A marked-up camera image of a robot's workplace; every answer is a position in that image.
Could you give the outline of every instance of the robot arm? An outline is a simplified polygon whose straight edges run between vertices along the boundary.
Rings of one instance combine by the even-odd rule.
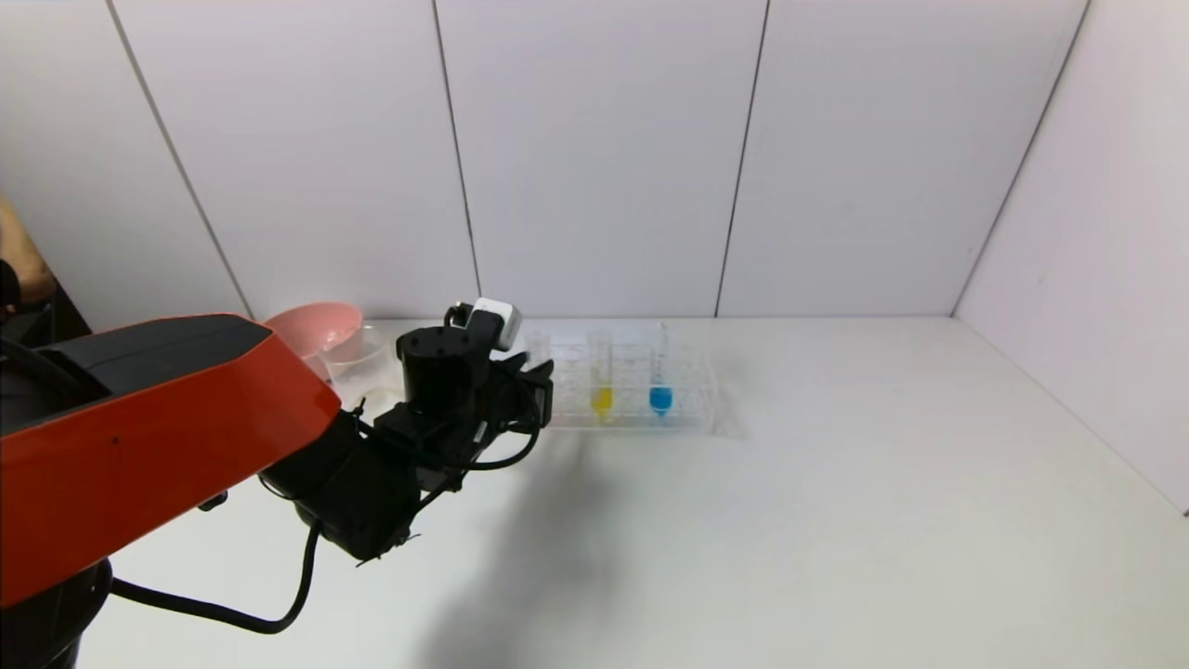
[[[64,657],[50,652],[63,639],[36,632],[81,633],[112,582],[108,555],[256,474],[310,526],[307,567],[317,537],[360,561],[403,544],[426,505],[459,491],[468,472],[515,465],[548,424],[553,364],[491,360],[518,324],[514,307],[480,298],[403,334],[407,402],[371,427],[340,410],[273,332],[237,315],[150,321],[38,352],[6,342],[4,664]],[[530,435],[528,446],[479,462],[509,431]],[[303,576],[300,593],[307,587]],[[117,594],[162,606],[134,588]]]

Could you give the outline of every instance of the white table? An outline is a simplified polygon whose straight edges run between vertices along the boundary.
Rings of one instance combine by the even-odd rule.
[[[1189,667],[1189,520],[963,324],[672,328],[728,436],[546,433],[378,563],[323,542],[287,632],[113,599],[80,667]],[[113,564],[278,617],[304,535],[249,481]]]

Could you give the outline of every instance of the test tube rack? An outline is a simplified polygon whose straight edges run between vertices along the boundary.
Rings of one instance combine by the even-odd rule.
[[[667,351],[666,386],[673,404],[658,416],[649,404],[653,347],[611,345],[612,404],[597,414],[591,406],[591,352],[585,345],[553,345],[553,419],[551,430],[625,430],[710,433],[717,385],[705,355],[673,343]]]

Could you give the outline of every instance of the yellow liquid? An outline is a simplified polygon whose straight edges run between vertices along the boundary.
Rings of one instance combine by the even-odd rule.
[[[614,396],[610,389],[596,389],[591,391],[591,409],[599,418],[606,418],[611,412]]]

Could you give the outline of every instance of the black cable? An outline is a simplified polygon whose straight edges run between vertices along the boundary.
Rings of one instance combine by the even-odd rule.
[[[531,437],[529,437],[528,444],[526,444],[524,448],[521,449],[516,455],[495,462],[442,462],[433,457],[430,454],[419,452],[396,440],[384,436],[383,434],[378,433],[375,428],[367,425],[366,423],[359,423],[359,431],[363,435],[367,436],[369,438],[383,442],[386,448],[395,449],[402,455],[408,456],[416,467],[429,467],[434,469],[461,469],[464,472],[492,472],[496,469],[511,467],[517,462],[528,457],[528,454],[533,452],[533,447],[536,446],[536,440],[541,431],[539,424],[540,424],[540,418],[536,418],[529,433],[510,430],[510,433],[518,433],[522,435],[528,434],[531,435]]]
[[[146,606],[234,625],[235,627],[258,635],[276,635],[284,631],[289,625],[292,625],[294,620],[297,619],[297,614],[301,613],[302,607],[306,606],[306,598],[309,597],[309,585],[314,578],[314,549],[317,547],[317,537],[321,528],[322,524],[319,522],[309,526],[309,537],[306,539],[306,555],[302,560],[301,583],[297,586],[297,597],[294,598],[294,604],[289,607],[289,612],[279,620],[265,620],[218,604],[152,591],[119,579],[112,580],[112,594]]]
[[[68,399],[83,397],[84,391],[77,379],[37,352],[7,337],[0,337],[0,353],[63,397]]]
[[[505,467],[511,467],[517,462],[524,460],[526,457],[528,457],[528,454],[533,453],[533,448],[536,447],[536,440],[537,437],[541,436],[541,414],[536,406],[536,400],[533,399],[533,392],[529,391],[528,385],[524,384],[524,380],[516,377],[515,373],[508,372],[507,370],[499,367],[498,365],[493,367],[507,374],[516,384],[516,389],[520,391],[522,399],[526,402],[526,405],[533,408],[533,423],[528,433],[529,435],[528,443],[524,444],[524,448],[517,452],[516,455],[505,457],[504,460],[497,460],[493,462],[449,463],[446,465],[445,467],[452,469],[461,469],[464,472],[495,472],[496,469],[504,469]]]

